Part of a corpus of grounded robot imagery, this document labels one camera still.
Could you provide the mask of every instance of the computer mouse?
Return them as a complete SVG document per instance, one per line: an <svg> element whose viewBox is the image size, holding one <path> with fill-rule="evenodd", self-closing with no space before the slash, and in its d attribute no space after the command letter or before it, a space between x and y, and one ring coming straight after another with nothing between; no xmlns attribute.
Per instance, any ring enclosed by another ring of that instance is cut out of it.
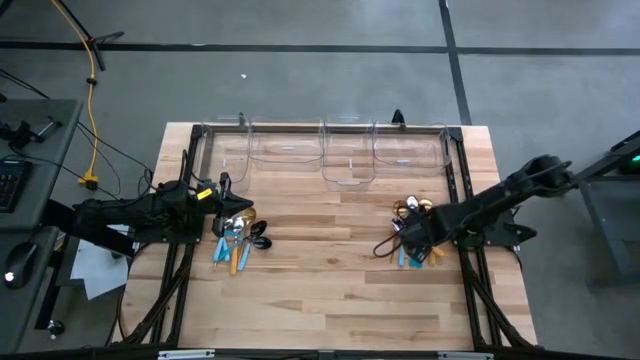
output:
<svg viewBox="0 0 640 360"><path fill-rule="evenodd" d="M27 285L38 253L38 244L23 242L16 245L4 262L4 284L9 289L20 289Z"/></svg>

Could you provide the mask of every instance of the keyboard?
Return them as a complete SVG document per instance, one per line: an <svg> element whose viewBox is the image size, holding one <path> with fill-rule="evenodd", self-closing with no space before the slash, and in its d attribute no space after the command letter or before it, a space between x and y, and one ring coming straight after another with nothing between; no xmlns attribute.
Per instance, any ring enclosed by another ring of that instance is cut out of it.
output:
<svg viewBox="0 0 640 360"><path fill-rule="evenodd" d="M0 160L0 213L12 213L29 178L31 163Z"/></svg>

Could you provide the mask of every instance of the black cable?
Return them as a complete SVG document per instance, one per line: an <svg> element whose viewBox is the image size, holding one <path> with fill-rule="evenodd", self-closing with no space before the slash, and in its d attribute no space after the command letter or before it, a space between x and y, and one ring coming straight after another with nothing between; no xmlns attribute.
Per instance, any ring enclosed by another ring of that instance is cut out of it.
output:
<svg viewBox="0 0 640 360"><path fill-rule="evenodd" d="M7 155L7 156L5 156L3 159L7 159L7 158L9 158L9 157L11 157L11 156L16 156L16 155L17 155L18 157L24 157L24 158L27 158L27 159L32 159L32 160L37 160L37 161L43 161L43 162L49 163L49 164L51 164L51 165L55 165L55 166L57 166L57 167L59 167L59 168L61 168L61 169L66 170L68 173L72 174L73 176L77 177L78 179L84 179L84 177L82 177L82 176L78 175L78 174L77 174L77 173L75 173L74 171L70 170L68 167L66 167L66 166L64 166L64 165L62 165L62 164L58 164L58 163L57 163L57 162L55 162L55 161L51 161L51 160L48 160L48 159L43 159L43 158L39 158L39 157L35 157L35 156L29 156L29 155L27 155L27 154L25 154L25 153L23 153L23 152L19 151L18 149L16 149L16 148L15 148L13 145L11 145L11 144L9 144L9 149L11 149L11 151L13 151L13 152L15 153L15 155ZM105 189L103 189L103 188L101 188L101 187L99 187L99 186L97 187L97 190L98 190L98 191L101 191L101 192L103 192L103 193L105 193L105 194L107 194L107 195L109 195L109 196L111 196L111 197L112 197L112 198L114 198L115 200L118 200L118 198L117 198L116 196L114 196L112 193L110 193L109 191L107 191L107 190L105 190Z"/></svg>
<svg viewBox="0 0 640 360"><path fill-rule="evenodd" d="M29 90L29 91L33 91L33 92L35 92L36 94L38 94L38 95L40 95L40 96L44 97L45 99L49 99L49 97L48 97L47 95L45 95L44 93L41 93L39 90L37 90L37 89L35 89L35 88L30 88L30 87L28 87L28 86L25 86L24 84L21 84L21 83L19 83L19 82L15 81L15 80L11 79L10 77L5 76L5 75L2 75L2 74L0 74L0 77L1 77L1 78L5 78L5 79L7 79L7 80L11 81L12 83L14 83L14 84L16 84L16 85L20 86L20 87L21 87L21 88L23 88L23 89L27 89L27 90Z"/></svg>
<svg viewBox="0 0 640 360"><path fill-rule="evenodd" d="M384 255L378 255L378 253L376 252L376 250L378 250L378 248L380 248L380 246L388 243L389 241L391 241L391 239L393 239L396 236L398 236L397 232L393 233L393 235L391 235L388 238L382 240L378 245L376 245L376 247L373 248L373 256L375 256L377 258L383 258L383 257L387 257L387 256L393 254L396 250L398 250L400 248L400 246L402 246L402 242L398 242L398 245L394 246L393 249L391 249L391 251L389 251L388 253L386 253Z"/></svg>
<svg viewBox="0 0 640 360"><path fill-rule="evenodd" d="M516 217L516 215L518 214L518 212L520 211L520 208L522 208L522 206L516 206L516 207L514 207L514 208L512 209L512 210L513 210L513 213L511 214L511 217L514 217L514 218L515 218L515 217Z"/></svg>
<svg viewBox="0 0 640 360"><path fill-rule="evenodd" d="M29 84L28 82L20 79L17 76L12 75L11 73L9 73L6 70L0 69L0 77L3 77L11 82L13 82L14 84L21 86L27 90L33 91L34 93L42 96L45 99L50 99L49 96L47 96L45 93L43 93L42 91L38 90L35 86Z"/></svg>
<svg viewBox="0 0 640 360"><path fill-rule="evenodd" d="M180 186L180 183L182 182L182 176L184 175L184 171L187 168L187 150L182 150L182 160L180 161L180 176L178 177L178 180L175 182L175 184L173 184L173 187L169 190L165 190L165 191L173 191L175 189L178 188L178 186ZM151 179L146 177L146 173L145 173L145 177L144 177L145 181L147 182L147 185L151 188L153 188L153 190L158 190L157 188L153 187L153 185L151 185Z"/></svg>
<svg viewBox="0 0 640 360"><path fill-rule="evenodd" d="M151 171L151 173L153 174L153 170L149 169L149 167L147 167L147 165L143 164L141 161L137 160L136 158L126 154L125 152L118 150L117 148L115 148L113 145L109 144L108 142L102 140L101 138L99 138L98 136L96 136L96 134L94 134L86 125L84 125L83 123L78 123L79 126L81 126L83 129L85 129L89 134L91 134L91 136L93 136L94 138L96 138L99 142L103 143L104 145L106 145L107 147L109 147L111 150L117 152L118 154L126 157L127 159L137 163L138 165L142 166L143 168Z"/></svg>
<svg viewBox="0 0 640 360"><path fill-rule="evenodd" d="M147 246L149 246L149 243L140 244L139 245L138 250L135 252L135 254L133 254L133 257L129 261L129 270L128 271L131 271L131 266L133 265L133 261L142 252L142 250L144 250ZM113 325L111 326L111 333L109 334L109 337L107 338L107 342L105 344L105 347L108 346L111 343L111 340L113 338L113 331L114 331L115 326L116 326L116 322L118 323L118 331L120 332L120 336L122 337L122 339L124 339L126 337L124 335L124 329L122 327L122 316L121 316L122 315L122 301L124 299L125 289L122 289L122 296L120 296L120 299L118 299L118 303L116 305L116 316L114 317Z"/></svg>
<svg viewBox="0 0 640 360"><path fill-rule="evenodd" d="M204 182L204 181L200 180L200 179L196 176L196 174L194 174L194 173L193 173L193 171L191 172L191 177L192 177L192 178L194 178L194 179L195 179L197 182L199 182L199 183L203 183L203 182Z"/></svg>
<svg viewBox="0 0 640 360"><path fill-rule="evenodd" d="M104 159L104 161L106 161L107 165L109 165L109 167L111 168L111 171L113 171L113 175L116 176L116 181L118 183L118 191L116 193L114 193L114 195L118 196L120 195L121 192L121 187L120 187L120 176L118 175L118 172L116 171L116 169L113 167L113 165L111 164L111 162L109 161L109 159L107 159L107 157L102 153L102 151L100 151L100 149L98 149L97 147L95 147L95 144L93 141L91 141L91 138L89 138L89 135L87 135L84 130L82 128L78 128L78 130L80 130L80 132L82 133L82 135L84 135L84 137L87 139L87 141L89 141L89 144L91 144L91 147L95 148L96 151L98 152L98 154L100 154L100 156L102 156L102 158Z"/></svg>
<svg viewBox="0 0 640 360"><path fill-rule="evenodd" d="M124 201L123 199L116 199L118 201L121 201L121 203L113 204L113 205L102 205L102 207L103 208L125 207L125 206L129 206L129 205L133 205L133 204L137 203L138 201L142 200L144 198L144 196L147 195L147 193L149 192L149 189L152 187L151 185L148 184L147 188L145 189L145 191L143 191L142 193L140 192L140 183L142 182L142 179L146 179L147 178L146 174L147 174L147 169L144 170L144 174L138 179L138 197L137 198L135 198L133 200L130 200L130 201Z"/></svg>
<svg viewBox="0 0 640 360"><path fill-rule="evenodd" d="M507 250L509 250L513 255L515 255L516 260L518 260L518 265L520 265L520 272L522 272L522 259L520 259L520 255L512 246L505 246Z"/></svg>

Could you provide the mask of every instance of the yellow cable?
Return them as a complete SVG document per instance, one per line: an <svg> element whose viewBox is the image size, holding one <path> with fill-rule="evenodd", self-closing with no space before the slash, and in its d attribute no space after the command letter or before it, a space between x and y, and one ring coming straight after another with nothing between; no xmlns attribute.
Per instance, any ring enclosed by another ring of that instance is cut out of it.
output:
<svg viewBox="0 0 640 360"><path fill-rule="evenodd" d="M82 45L84 45L84 49L87 51L87 55L89 56L89 63L91 64L91 75L89 76L89 78L91 80L95 80L95 78L96 78L95 70L96 69L95 69L95 64L93 63L93 55L91 54L91 49L89 49L89 45L87 45L87 42L84 41L84 37L80 33L80 30L78 30L78 28L75 26L73 21L71 21L71 19L69 19L69 16L67 16L66 12L60 7L58 2L56 0L51 0L51 3L53 4L53 6L56 7L56 9L58 9L60 14L67 21L67 23L69 23L69 25L71 25L71 28L73 28L73 31L76 33L76 35L78 36L78 38L82 42ZM91 120L91 128L93 129L93 133L96 135L93 138L93 155L91 157L91 165L89 166L89 170L87 170L87 175L89 175L89 176L93 176L93 168L94 168L94 166L96 164L96 158L97 158L97 155L98 155L98 130L96 129L96 121L93 118L93 106L92 106L92 103L93 103L93 87L94 87L94 84L90 83L89 84L89 96L87 98L87 112L89 113L89 120Z"/></svg>

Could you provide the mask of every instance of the wire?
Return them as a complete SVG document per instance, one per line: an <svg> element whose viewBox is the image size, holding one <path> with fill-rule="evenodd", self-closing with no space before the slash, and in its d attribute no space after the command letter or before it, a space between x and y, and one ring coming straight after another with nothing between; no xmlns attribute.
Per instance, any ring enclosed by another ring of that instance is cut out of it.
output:
<svg viewBox="0 0 640 360"><path fill-rule="evenodd" d="M27 155L27 154L25 154L25 153L23 153L23 152L20 152L19 150L17 150L17 149L16 149L13 145L11 145L11 144L9 144L9 149L11 149L11 151L13 151L13 152L15 153L15 155L13 155L13 154L9 154L9 155L7 155L7 156L3 157L3 159L8 159L8 158L10 158L10 157L12 157L12 156L18 156L18 157L24 157L24 158L27 158L27 159L32 159L32 160L37 160L37 161L43 161L43 162L49 163L49 164L51 164L51 165L55 165L55 166L57 166L57 167L59 167L59 168L61 168L61 169L66 170L68 173L72 174L73 176L77 177L78 179L82 179L82 178L83 178L82 176L78 175L78 174L77 174L77 173L75 173L74 171L70 170L68 167L66 167L66 166L64 166L64 165L62 165L62 164L58 164L58 163L57 163L57 162L55 162L55 161L51 161L51 160L48 160L48 159L43 159L43 158L39 158L39 157L35 157L35 156L29 156L29 155ZM118 200L118 198L117 198L115 195L113 195L113 194L112 194L112 193L110 193L109 191L107 191L107 190L105 190L105 189L103 189L103 188L101 188L101 187L99 187L99 186L97 187L97 190L99 190L99 191L101 191L101 192L103 192L103 193L105 193L105 194L109 195L110 197L114 198L115 200Z"/></svg>
<svg viewBox="0 0 640 360"><path fill-rule="evenodd" d="M93 146L93 142L91 141L91 139L89 138L89 135L87 135L84 130L82 130L82 128L78 128L78 130L80 130L80 132L82 133L82 135L84 135L84 137L87 139L87 141L89 141L89 144L91 144L91 146ZM109 165L109 167L111 168L111 171L113 171L113 175L116 176L116 181L118 183L118 191L116 193L114 193L114 195L120 195L121 192L121 187L120 187L120 176L118 175L118 172L116 171L116 169L113 167L113 165L111 164L111 162L109 161L109 159L107 159L107 157L102 153L102 151L100 151L99 149L96 149L98 151L98 154L100 154L100 156L102 156L102 158L104 159L104 161L107 162L107 165Z"/></svg>
<svg viewBox="0 0 640 360"><path fill-rule="evenodd" d="M118 150L116 147L114 147L113 145L107 143L106 141L102 140L101 138L99 138L96 134L94 134L91 130L89 130L89 128L87 128L86 125L84 125L83 123L78 123L79 126L81 126L83 129L85 129L91 136L93 136L94 138L96 138L99 142L101 142L103 145L107 146L108 148L110 148L111 150L117 152L118 154L126 157L127 159L137 163L138 165L142 166L143 168L151 171L151 173L153 173L153 171L151 169L149 169L149 167L145 164L143 164L141 161L137 160L136 158L126 154L125 152Z"/></svg>
<svg viewBox="0 0 640 360"><path fill-rule="evenodd" d="M131 261L129 262L129 270L131 271L131 266L133 265L133 261L136 259L136 257L142 252L142 250L144 250L147 246L149 246L149 243L146 244L140 244L140 247L138 247L138 251L136 251L135 254L133 254L133 257L131 258ZM122 296L120 296L120 299L118 300L118 304L116 305L116 318L114 320L114 322L118 323L118 331L120 332L120 337L122 338L122 340L124 340L124 338L126 338L127 336L124 334L124 328L122 327L122 301L124 300L124 292L125 289L122 290ZM111 335L109 336L109 339L107 339L107 344L109 344L111 341L111 337L113 336L113 328L115 327L115 324L113 324L112 329L111 329Z"/></svg>
<svg viewBox="0 0 640 360"><path fill-rule="evenodd" d="M388 238L382 240L378 245L376 245L376 247L373 248L373 256L377 257L377 258L384 258L387 257L391 254L393 254L394 252L396 252L396 250L398 250L400 248L400 246L402 246L402 242L398 242L398 245L394 246L393 249L391 249L391 251L389 251L388 253L385 253L383 255L379 255L377 253L376 250L378 250L378 248L380 248L380 246L388 243L389 241L391 241L391 239L393 239L394 237L398 236L398 232L393 233L393 235L389 236Z"/></svg>
<svg viewBox="0 0 640 360"><path fill-rule="evenodd" d="M203 182L204 182L204 181L200 180L200 179L196 176L196 174L194 174L194 173L193 173L193 171L191 172L191 177L192 177L192 178L194 178L194 179L195 179L197 182L199 182L199 183L203 183Z"/></svg>
<svg viewBox="0 0 640 360"><path fill-rule="evenodd" d="M36 89L34 86L32 86L31 84L27 83L26 81L21 80L18 77L11 75L10 73L8 73L7 71L5 71L3 69L0 69L0 77L9 80L12 83L14 83L14 84L16 84L16 85L18 85L18 86L20 86L20 87L22 87L24 89L27 89L29 91L33 91L34 93L42 96L45 99L51 99L49 96L47 96L47 94L45 94L42 91Z"/></svg>
<svg viewBox="0 0 640 360"><path fill-rule="evenodd" d="M511 214L511 217L514 217L514 218L515 218L515 217L516 217L516 215L518 215L518 212L520 212L520 208L522 208L522 206L516 206L516 207L514 207L514 208L512 209L512 210L513 210L513 213Z"/></svg>
<svg viewBox="0 0 640 360"><path fill-rule="evenodd" d="M87 82L89 83L89 95L87 97L87 112L89 114L89 120L91 120L91 127L93 129L93 134L98 134L98 130L96 129L96 121L95 121L95 119L93 117L93 91L94 91L95 85L97 84L96 75L95 75L96 68L95 68L95 64L93 62L93 55L91 54L91 50L89 49L89 45L87 45L87 42L84 40L84 37L82 36L82 34L80 34L80 31L78 30L76 25L73 23L73 21L71 21L71 19L69 19L69 16L67 16L67 14L60 7L58 2L56 0L51 0L51 3L53 4L53 6L56 7L56 9L58 9L58 12L60 12L60 14L62 15L62 17L64 17L66 22L69 23L71 28L73 28L73 31L76 33L76 35L78 36L78 38L82 42L82 45L84 46L84 49L87 51L87 56L89 56L89 64L91 65L91 74L89 75L89 78L87 79ZM98 156L98 151L97 150L98 150L98 139L97 139L97 135L96 135L96 138L95 138L94 144L93 144L93 155L91 156L91 165L89 166L89 169L87 170L87 175L89 175L89 176L93 176L94 175L93 170L94 170L94 166L95 166L95 163L96 163L96 157Z"/></svg>
<svg viewBox="0 0 640 360"><path fill-rule="evenodd" d="M173 187L171 189L167 189L165 191L173 191L175 189L178 188L178 186L180 186L180 183L182 182L182 177L184 176L184 171L187 168L187 150L182 150L182 160L180 161L180 176L178 176L178 179L176 180L176 182L173 184ZM151 179L146 177L146 172L145 172L145 177L144 180L147 182L147 185L152 188L153 190L158 191L157 188L153 187L153 185L151 185Z"/></svg>
<svg viewBox="0 0 640 360"><path fill-rule="evenodd" d="M520 255L518 255L518 252L515 251L515 249L512 246L505 246L505 247L507 248L507 250L509 250L509 252L515 255L516 260L518 260L518 265L520 265L520 271L522 272L522 259L520 259Z"/></svg>
<svg viewBox="0 0 640 360"><path fill-rule="evenodd" d="M138 247L138 250L136 251L135 254L133 254L133 257L131 258L131 261L129 261L129 270L131 271L131 265L133 264L133 261L136 259L136 257L142 252L142 250L144 250L147 246L149 246L149 244L140 244L140 246ZM111 331L109 332L109 336L107 337L107 341L105 342L104 346L107 347L109 346L109 344L111 344L111 340L113 339L113 331L115 330L116 327L116 322L118 323L118 330L120 332L120 336L122 337L122 339L125 338L124 336L124 330L122 328L122 322L120 321L120 315L121 315L121 311L122 311L122 300L124 299L124 292L125 289L122 289L122 295L120 296L120 298L118 299L118 302L116 304L116 314L113 317L113 324L111 325Z"/></svg>

